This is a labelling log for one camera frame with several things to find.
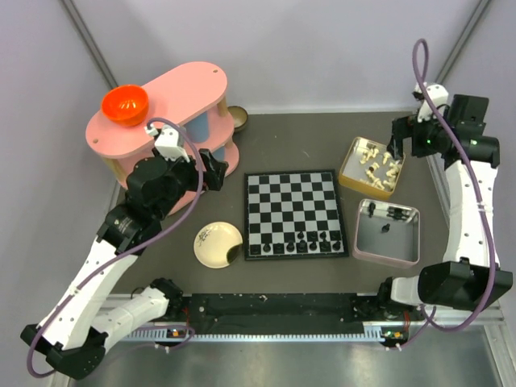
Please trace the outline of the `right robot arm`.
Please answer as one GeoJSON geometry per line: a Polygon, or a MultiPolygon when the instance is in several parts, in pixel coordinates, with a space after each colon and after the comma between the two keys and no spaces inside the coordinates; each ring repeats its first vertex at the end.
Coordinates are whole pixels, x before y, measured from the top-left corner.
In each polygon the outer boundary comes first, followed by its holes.
{"type": "Polygon", "coordinates": [[[493,241],[493,188],[500,143],[486,136],[489,100],[457,94],[439,85],[415,93],[418,112],[393,121],[388,150],[401,158],[403,141],[416,157],[440,154],[449,192],[449,236],[442,262],[415,277],[390,278],[390,291],[376,299],[378,313],[396,318],[406,306],[427,304],[478,314],[507,293],[513,274],[500,268],[493,241]]]}

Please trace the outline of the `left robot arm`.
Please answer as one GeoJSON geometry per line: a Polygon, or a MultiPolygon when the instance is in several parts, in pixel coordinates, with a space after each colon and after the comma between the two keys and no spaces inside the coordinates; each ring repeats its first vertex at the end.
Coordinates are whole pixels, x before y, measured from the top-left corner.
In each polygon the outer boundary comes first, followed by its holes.
{"type": "Polygon", "coordinates": [[[120,277],[145,248],[177,228],[196,206],[192,201],[172,226],[162,221],[182,197],[219,191],[228,163],[202,148],[193,155],[169,156],[154,149],[127,176],[122,202],[106,215],[89,255],[55,308],[41,322],[25,326],[27,371],[37,379],[58,372],[76,380],[90,375],[121,339],[155,318],[177,318],[183,308],[179,289],[158,279],[142,295],[107,314],[98,312],[120,277]]]}

